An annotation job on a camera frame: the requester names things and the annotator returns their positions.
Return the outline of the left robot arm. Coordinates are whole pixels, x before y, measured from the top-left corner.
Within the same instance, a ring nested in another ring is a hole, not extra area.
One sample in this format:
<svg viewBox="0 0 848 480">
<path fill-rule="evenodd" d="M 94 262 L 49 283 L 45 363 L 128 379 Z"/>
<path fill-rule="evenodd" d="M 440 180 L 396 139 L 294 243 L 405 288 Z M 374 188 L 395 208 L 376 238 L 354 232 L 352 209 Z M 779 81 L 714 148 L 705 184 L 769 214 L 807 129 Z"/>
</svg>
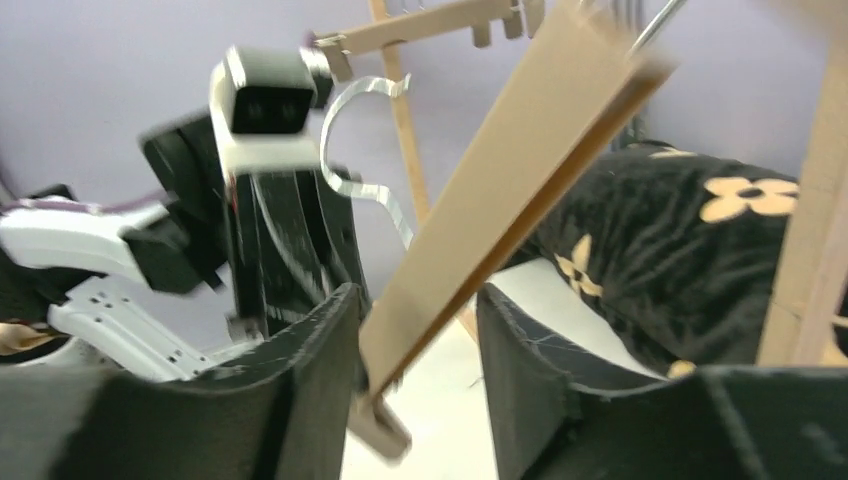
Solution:
<svg viewBox="0 0 848 480">
<path fill-rule="evenodd" d="M 63 186 L 1 210 L 1 353 L 20 365 L 114 364 L 154 381 L 188 380 L 361 284 L 352 205 L 306 132 L 236 135 L 219 113 L 142 143 L 161 189 L 98 205 Z M 228 346 L 191 346 L 118 285 L 189 295 L 231 270 Z"/>
</svg>

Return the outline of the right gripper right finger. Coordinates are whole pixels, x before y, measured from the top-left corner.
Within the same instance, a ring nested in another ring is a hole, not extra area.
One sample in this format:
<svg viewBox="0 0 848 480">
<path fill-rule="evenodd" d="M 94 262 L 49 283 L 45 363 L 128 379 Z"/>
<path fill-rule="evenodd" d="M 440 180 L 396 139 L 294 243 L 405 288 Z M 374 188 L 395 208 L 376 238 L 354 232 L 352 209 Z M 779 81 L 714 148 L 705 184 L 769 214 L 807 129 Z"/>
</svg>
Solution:
<svg viewBox="0 0 848 480">
<path fill-rule="evenodd" d="M 610 363 L 477 297 L 503 479 L 843 479 L 843 368 L 714 366 L 665 381 Z"/>
</svg>

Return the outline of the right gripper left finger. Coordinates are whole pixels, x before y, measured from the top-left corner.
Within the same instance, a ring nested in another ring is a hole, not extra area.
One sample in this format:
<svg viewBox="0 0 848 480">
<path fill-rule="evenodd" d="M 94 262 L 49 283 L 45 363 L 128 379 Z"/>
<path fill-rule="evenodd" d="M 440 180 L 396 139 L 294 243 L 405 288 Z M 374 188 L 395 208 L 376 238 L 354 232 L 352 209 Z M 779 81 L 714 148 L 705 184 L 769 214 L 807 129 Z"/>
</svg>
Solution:
<svg viewBox="0 0 848 480">
<path fill-rule="evenodd" d="M 336 479 L 361 291 L 189 381 L 105 367 L 1 372 L 5 479 Z"/>
</svg>

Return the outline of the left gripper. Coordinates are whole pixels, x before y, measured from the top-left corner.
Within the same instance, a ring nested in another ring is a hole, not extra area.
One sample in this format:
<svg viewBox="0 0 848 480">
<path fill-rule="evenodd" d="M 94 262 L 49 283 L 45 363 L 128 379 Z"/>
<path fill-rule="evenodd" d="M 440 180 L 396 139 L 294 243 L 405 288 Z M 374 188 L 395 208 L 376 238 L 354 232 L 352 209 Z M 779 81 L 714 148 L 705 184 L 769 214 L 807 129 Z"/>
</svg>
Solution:
<svg viewBox="0 0 848 480">
<path fill-rule="evenodd" d="M 370 304 L 352 202 L 318 169 L 241 174 L 228 194 L 236 312 L 264 337 L 302 320 L 345 283 Z"/>
</svg>

